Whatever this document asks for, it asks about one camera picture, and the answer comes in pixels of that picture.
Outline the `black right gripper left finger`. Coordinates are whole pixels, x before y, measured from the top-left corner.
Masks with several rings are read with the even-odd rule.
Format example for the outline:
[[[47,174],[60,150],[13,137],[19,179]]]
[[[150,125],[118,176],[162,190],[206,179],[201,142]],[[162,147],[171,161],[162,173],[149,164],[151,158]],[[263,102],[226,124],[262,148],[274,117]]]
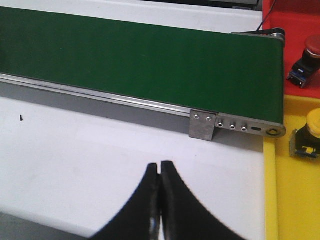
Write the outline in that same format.
[[[91,240],[158,240],[160,235],[160,175],[147,165],[138,187],[123,208]]]

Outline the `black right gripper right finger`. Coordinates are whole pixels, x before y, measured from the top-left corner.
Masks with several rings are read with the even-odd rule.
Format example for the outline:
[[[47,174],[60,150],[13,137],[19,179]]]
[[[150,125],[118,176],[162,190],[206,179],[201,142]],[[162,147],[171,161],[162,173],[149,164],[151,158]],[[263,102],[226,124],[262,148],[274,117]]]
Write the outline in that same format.
[[[166,240],[242,240],[193,195],[172,161],[161,162],[161,207]]]

